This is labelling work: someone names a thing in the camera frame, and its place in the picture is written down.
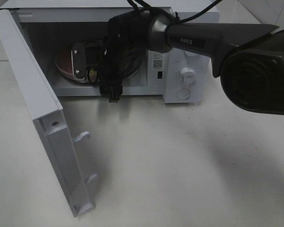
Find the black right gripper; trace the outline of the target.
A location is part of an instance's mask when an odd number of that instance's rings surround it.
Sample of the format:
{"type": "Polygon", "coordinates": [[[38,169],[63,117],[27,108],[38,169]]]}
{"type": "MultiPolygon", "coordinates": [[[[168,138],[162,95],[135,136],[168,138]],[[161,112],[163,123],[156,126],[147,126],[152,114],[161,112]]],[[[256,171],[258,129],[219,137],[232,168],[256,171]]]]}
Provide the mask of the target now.
{"type": "Polygon", "coordinates": [[[103,40],[88,40],[97,42],[101,46],[98,60],[98,86],[102,95],[108,95],[110,103],[117,103],[123,94],[122,60],[125,59],[127,41],[120,35],[104,36],[103,40]]]}

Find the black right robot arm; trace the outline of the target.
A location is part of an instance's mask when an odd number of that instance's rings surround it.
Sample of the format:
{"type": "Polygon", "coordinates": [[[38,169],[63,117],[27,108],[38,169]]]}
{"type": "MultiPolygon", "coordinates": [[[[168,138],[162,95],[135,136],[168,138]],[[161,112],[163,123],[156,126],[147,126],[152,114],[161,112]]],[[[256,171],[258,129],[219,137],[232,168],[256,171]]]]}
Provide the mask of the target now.
{"type": "Polygon", "coordinates": [[[174,48],[209,57],[213,76],[239,108],[284,115],[284,30],[271,24],[191,23],[159,8],[109,19],[98,57],[101,96],[118,101],[119,66],[132,48],[167,53],[174,48]]]}

